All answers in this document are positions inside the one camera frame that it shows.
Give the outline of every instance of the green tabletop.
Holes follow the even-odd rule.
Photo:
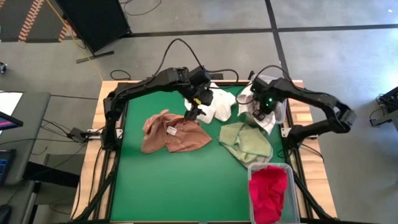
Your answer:
[[[241,86],[228,91],[236,94]],[[143,154],[145,120],[162,110],[184,114],[183,98],[177,92],[158,92],[129,102],[111,221],[243,221],[250,220],[248,174],[218,142],[222,125],[242,121],[238,106],[227,122],[213,119],[201,123],[213,138],[192,152],[169,153],[166,148]],[[279,126],[267,139],[274,148],[271,162],[284,162]]]

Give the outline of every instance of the gray floor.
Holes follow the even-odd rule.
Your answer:
[[[142,12],[158,1],[135,0],[127,6]],[[398,23],[394,1],[272,0],[279,27],[348,26]],[[158,9],[140,17],[129,17],[133,32],[162,32],[195,29],[270,27],[264,1],[163,0]],[[175,37],[123,39],[102,51],[115,55],[96,60],[103,78],[125,69],[134,79],[154,73],[167,44]],[[192,35],[182,37],[208,69],[234,68],[241,78],[250,70],[279,64],[272,34]],[[390,124],[371,128],[369,114],[374,98],[398,85],[398,29],[290,32],[280,34],[287,65],[293,79],[307,88],[331,93],[357,113],[349,134],[320,137],[326,172],[339,218],[343,220],[395,223],[398,219],[398,133]],[[72,42],[59,44],[1,43],[0,60],[9,72],[0,77],[0,89],[49,91],[53,94],[97,97],[100,79]],[[194,58],[181,43],[173,45],[164,68],[196,67]],[[281,76],[277,70],[268,75]],[[90,127],[96,103],[53,97],[46,118],[85,129]],[[314,120],[323,119],[318,110]],[[41,136],[57,138],[42,131]],[[35,151],[49,147],[52,154],[71,154],[78,146],[38,142]],[[37,162],[44,156],[32,157]],[[40,208],[41,220],[50,223],[48,208]]]

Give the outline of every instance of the clear plastic container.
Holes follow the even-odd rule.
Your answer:
[[[267,166],[276,166],[283,168],[287,174],[287,189],[285,190],[284,209],[282,211],[282,217],[277,223],[300,223],[299,206],[297,205],[296,188],[294,185],[293,171],[292,168],[284,163],[271,163],[271,162],[253,162],[248,167],[248,181],[251,180],[251,175],[255,171],[267,168]],[[250,220],[252,224],[256,224],[254,221],[253,204],[251,202],[250,192],[249,204],[250,204]]]

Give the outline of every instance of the yellow cable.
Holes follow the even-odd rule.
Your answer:
[[[72,36],[73,42],[76,45],[76,48],[79,49],[81,52],[83,52],[83,54],[86,56],[86,58],[91,62],[91,64],[93,65],[94,69],[97,71],[99,78],[101,79],[101,81],[103,82],[104,79],[102,78],[102,74],[100,72],[100,69],[98,68],[98,66],[96,66],[96,64],[92,61],[92,59],[90,59],[90,56],[88,56],[88,54],[81,48],[79,48],[79,45],[75,39],[75,36],[73,36],[72,31],[68,28],[68,24],[62,19],[62,16],[57,12],[57,10],[55,10],[54,6],[51,4],[51,2],[49,0],[46,0],[47,4],[49,4],[49,6],[51,7],[51,9],[56,13],[57,17],[61,20],[62,24],[67,28],[68,33]]]

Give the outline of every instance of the brown cloth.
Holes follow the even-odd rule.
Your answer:
[[[200,127],[198,121],[188,121],[181,115],[168,112],[169,110],[163,110],[146,120],[141,148],[143,153],[149,154],[164,146],[167,146],[169,152],[188,152],[211,141],[211,137]],[[169,126],[177,130],[174,135],[167,133]]]

